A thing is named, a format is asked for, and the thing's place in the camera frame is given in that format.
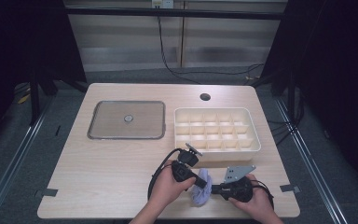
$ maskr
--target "wall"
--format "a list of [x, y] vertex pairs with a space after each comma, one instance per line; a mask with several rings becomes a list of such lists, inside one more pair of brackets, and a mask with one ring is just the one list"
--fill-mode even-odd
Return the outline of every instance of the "wall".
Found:
[[[151, 7], [151, 1], [65, 0], [67, 6]], [[276, 1], [174, 1], [174, 8], [283, 12]], [[164, 67], [153, 17], [69, 15], [86, 72]], [[161, 18], [169, 67], [263, 63], [278, 21]]]

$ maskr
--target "purple cloth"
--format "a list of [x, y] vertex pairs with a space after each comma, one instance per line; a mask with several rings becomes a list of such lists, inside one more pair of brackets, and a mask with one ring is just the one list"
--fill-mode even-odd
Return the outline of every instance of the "purple cloth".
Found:
[[205, 204], [211, 196], [212, 191], [212, 179], [208, 175], [208, 169], [200, 168], [199, 177], [206, 181], [206, 186], [204, 189], [201, 189], [198, 186], [194, 186], [192, 189], [192, 199], [193, 203], [197, 205]]

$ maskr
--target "black cable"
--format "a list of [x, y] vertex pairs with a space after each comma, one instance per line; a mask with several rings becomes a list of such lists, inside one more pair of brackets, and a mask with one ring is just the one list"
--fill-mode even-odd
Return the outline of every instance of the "black cable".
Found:
[[280, 125], [280, 126], [277, 127], [277, 128], [271, 129], [271, 132], [278, 131], [278, 130], [280, 130], [281, 128], [284, 128], [284, 127], [287, 127], [287, 123], [284, 123], [284, 124]]
[[267, 120], [268, 123], [276, 123], [276, 124], [288, 124], [287, 121], [276, 121], [276, 120]]
[[191, 81], [197, 84], [201, 84], [198, 81], [186, 78], [186, 77], [179, 77], [177, 75], [188, 75], [188, 74], [217, 74], [217, 75], [228, 75], [228, 76], [236, 76], [236, 75], [242, 75], [242, 74], [248, 74], [248, 79], [247, 81], [243, 84], [246, 85], [247, 82], [249, 82], [250, 80], [250, 72], [255, 70], [256, 68], [258, 68], [259, 66], [263, 66], [263, 63], [255, 63], [252, 64], [248, 67], [248, 69], [246, 71], [241, 71], [241, 72], [237, 72], [237, 73], [224, 73], [224, 72], [177, 72], [177, 71], [173, 71], [167, 64], [167, 60], [165, 58], [165, 52], [164, 52], [164, 45], [162, 42], [162, 32], [161, 32], [161, 18], [158, 17], [158, 32], [159, 32], [159, 44], [160, 44], [160, 51], [161, 51], [161, 58], [162, 61], [164, 63], [164, 66], [168, 69], [168, 71], [170, 71], [175, 77], [181, 78], [183, 80], [187, 80], [187, 81]]
[[269, 202], [271, 203], [272, 208], [274, 208], [274, 201], [273, 201], [274, 196], [272, 196], [271, 192], [269, 191], [269, 188], [267, 188], [267, 185], [259, 180], [250, 180], [250, 181], [254, 181], [257, 182], [258, 184], [261, 184], [261, 185], [255, 185], [253, 186], [253, 188], [263, 189], [268, 195], [268, 199]]
[[276, 136], [281, 135], [283, 133], [287, 133], [287, 130], [283, 130], [283, 131], [281, 131], [279, 133], [275, 133], [273, 136], [276, 137]]
[[177, 151], [182, 151], [183, 149], [181, 148], [176, 148], [173, 151], [170, 152], [170, 154], [168, 154], [168, 156], [162, 161], [161, 165], [157, 168], [156, 172], [152, 175], [152, 179], [150, 180], [149, 183], [149, 188], [147, 190], [147, 200], [149, 200], [150, 195], [152, 194], [152, 189], [156, 183], [157, 177], [159, 176], [159, 174], [161, 173], [162, 169], [164, 168], [165, 162], [167, 162], [167, 160], [170, 158], [170, 156], [177, 152]]
[[293, 133], [294, 131], [297, 130], [297, 127], [298, 127], [298, 125], [299, 125], [299, 123], [300, 123], [300, 121], [302, 120], [303, 117], [304, 117], [304, 95], [301, 92], [300, 96], [299, 96], [299, 102], [298, 102], [298, 107], [297, 107], [297, 112], [296, 112], [296, 118], [293, 121], [293, 125], [292, 125], [292, 126], [294, 126], [294, 128], [292, 130], [290, 130], [290, 132], [287, 133], [281, 140], [279, 140], [275, 144], [276, 146], [278, 146], [284, 139], [286, 139], [287, 136], [289, 136], [291, 133]]

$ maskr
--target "black tape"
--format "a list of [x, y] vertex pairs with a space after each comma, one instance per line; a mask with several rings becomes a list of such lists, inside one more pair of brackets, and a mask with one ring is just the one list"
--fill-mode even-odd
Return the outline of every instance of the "black tape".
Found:
[[57, 128], [56, 136], [58, 136], [58, 133], [60, 132], [60, 128], [61, 128], [61, 125], [59, 125], [58, 128]]
[[280, 187], [282, 192], [292, 191], [294, 194], [301, 192], [301, 188], [299, 186], [282, 185]]
[[43, 196], [55, 197], [57, 192], [57, 189], [40, 189], [34, 193], [34, 196], [36, 198], [43, 198]]

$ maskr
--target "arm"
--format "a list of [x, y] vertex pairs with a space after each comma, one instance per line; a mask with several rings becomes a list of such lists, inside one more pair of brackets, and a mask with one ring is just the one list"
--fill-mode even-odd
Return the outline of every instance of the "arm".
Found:
[[172, 161], [165, 163], [152, 189], [149, 201], [130, 222], [131, 224], [153, 223], [168, 204], [175, 201], [185, 189], [189, 189], [196, 182], [195, 177], [176, 182], [172, 175], [171, 163]]
[[[256, 180], [254, 175], [247, 175], [251, 180]], [[258, 188], [254, 188], [254, 196], [248, 203], [242, 203], [233, 198], [229, 198], [237, 208], [249, 214], [253, 219], [263, 224], [283, 224], [281, 219], [277, 216], [269, 202], [269, 196], [267, 193]]]

